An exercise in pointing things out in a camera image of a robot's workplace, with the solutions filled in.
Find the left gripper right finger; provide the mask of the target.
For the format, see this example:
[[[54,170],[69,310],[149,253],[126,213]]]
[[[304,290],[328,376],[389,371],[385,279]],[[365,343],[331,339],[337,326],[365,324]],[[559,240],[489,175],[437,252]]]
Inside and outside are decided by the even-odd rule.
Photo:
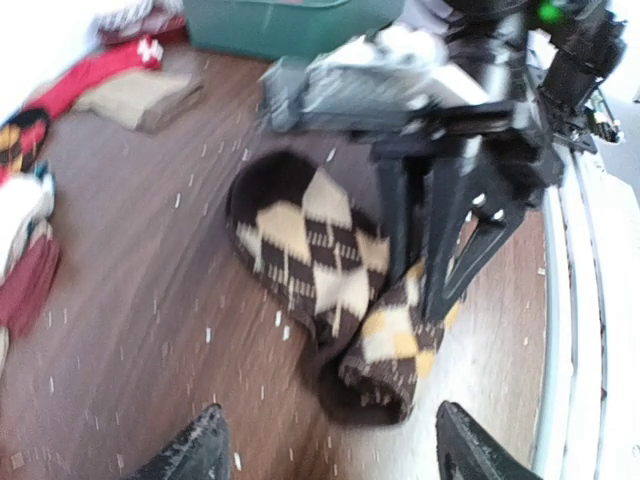
[[[443,401],[436,415],[441,479],[541,480],[509,454],[463,407]]]

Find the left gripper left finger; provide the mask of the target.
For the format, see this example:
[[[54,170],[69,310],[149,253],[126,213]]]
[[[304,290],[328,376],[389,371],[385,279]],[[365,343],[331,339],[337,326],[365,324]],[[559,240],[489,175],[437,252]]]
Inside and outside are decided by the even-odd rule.
[[[229,480],[232,476],[230,444],[230,430],[223,410],[219,404],[212,403],[128,479]]]

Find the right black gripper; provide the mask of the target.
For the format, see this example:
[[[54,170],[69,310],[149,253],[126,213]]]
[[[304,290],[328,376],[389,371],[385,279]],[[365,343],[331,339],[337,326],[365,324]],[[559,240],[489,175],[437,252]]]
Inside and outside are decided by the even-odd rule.
[[[625,23],[604,1],[454,4],[438,37],[400,24],[310,62],[284,57],[263,75],[261,113],[275,132],[348,131],[374,157],[389,280],[409,268],[409,136],[495,136],[492,153],[439,158],[423,179],[422,315],[442,320],[524,220],[526,205],[563,182],[561,140],[599,121],[593,94],[625,52]]]

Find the brown beige argyle sock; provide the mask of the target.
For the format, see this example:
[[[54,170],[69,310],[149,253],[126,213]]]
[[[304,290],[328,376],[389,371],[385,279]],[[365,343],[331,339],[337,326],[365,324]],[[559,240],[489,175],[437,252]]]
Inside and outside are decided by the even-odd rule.
[[[327,414],[404,422],[457,317],[422,317],[423,263],[390,280],[389,239],[323,168],[290,150],[239,171],[225,218],[244,264],[308,330],[304,373]]]

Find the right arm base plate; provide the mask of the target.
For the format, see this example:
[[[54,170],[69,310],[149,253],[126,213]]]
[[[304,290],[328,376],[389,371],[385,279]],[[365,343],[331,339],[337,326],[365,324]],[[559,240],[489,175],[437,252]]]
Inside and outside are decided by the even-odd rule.
[[[569,148],[580,153],[597,152],[596,139],[618,145],[625,141],[621,123],[611,111],[600,88],[597,88],[571,117]]]

